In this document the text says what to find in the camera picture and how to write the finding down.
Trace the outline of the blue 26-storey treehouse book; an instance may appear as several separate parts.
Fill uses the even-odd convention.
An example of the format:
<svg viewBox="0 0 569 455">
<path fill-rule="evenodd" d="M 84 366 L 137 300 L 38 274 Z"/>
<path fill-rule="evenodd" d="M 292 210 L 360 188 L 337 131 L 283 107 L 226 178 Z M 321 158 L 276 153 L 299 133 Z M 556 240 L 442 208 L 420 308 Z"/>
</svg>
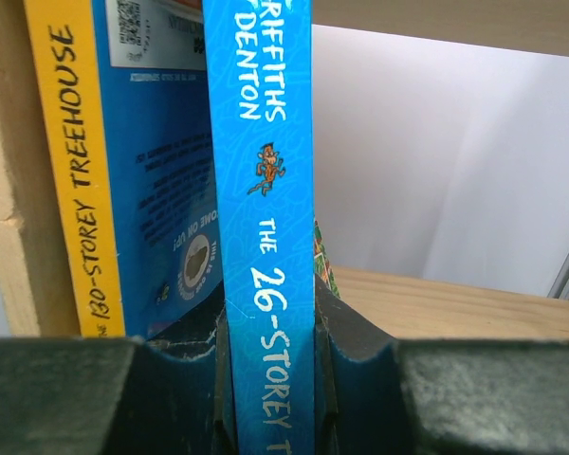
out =
<svg viewBox="0 0 569 455">
<path fill-rule="evenodd" d="M 312 5 L 203 5 L 238 450 L 312 454 Z"/>
</svg>

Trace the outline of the blue back-cover treehouse book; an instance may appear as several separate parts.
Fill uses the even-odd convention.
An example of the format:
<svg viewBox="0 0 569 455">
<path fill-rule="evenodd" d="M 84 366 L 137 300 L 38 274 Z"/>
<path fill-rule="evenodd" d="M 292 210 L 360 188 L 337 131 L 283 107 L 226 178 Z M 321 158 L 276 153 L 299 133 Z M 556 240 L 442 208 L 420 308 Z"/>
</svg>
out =
<svg viewBox="0 0 569 455">
<path fill-rule="evenodd" d="M 202 6 L 25 11 L 81 333 L 155 337 L 222 281 Z"/>
</svg>

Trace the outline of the wooden shelf stand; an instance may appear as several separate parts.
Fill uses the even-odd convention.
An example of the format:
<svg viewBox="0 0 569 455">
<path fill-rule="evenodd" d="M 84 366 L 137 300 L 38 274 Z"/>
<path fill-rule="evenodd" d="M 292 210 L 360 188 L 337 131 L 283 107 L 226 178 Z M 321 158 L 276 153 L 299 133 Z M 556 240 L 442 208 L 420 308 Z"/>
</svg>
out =
<svg viewBox="0 0 569 455">
<path fill-rule="evenodd" d="M 569 1 L 319 1 L 317 23 L 569 57 Z M 569 339 L 569 300 L 340 267 L 343 296 L 399 337 Z M 0 291 L 11 331 L 79 331 L 24 6 L 0 1 Z"/>
</svg>

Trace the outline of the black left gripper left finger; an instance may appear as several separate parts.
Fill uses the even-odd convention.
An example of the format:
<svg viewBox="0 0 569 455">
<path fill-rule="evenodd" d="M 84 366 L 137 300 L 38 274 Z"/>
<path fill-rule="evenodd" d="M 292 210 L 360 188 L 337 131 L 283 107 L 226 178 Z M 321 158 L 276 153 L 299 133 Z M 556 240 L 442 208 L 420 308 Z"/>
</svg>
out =
<svg viewBox="0 0 569 455">
<path fill-rule="evenodd" d="M 233 454 L 224 291 L 161 335 L 0 338 L 0 454 Z"/>
</svg>

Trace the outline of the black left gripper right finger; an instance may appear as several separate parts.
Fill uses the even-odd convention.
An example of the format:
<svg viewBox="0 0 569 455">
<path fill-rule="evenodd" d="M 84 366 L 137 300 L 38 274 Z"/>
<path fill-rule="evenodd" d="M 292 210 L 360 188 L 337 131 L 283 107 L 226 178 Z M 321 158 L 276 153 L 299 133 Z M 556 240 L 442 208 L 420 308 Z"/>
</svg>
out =
<svg viewBox="0 0 569 455">
<path fill-rule="evenodd" d="M 320 454 L 569 454 L 569 341 L 401 339 L 315 282 Z"/>
</svg>

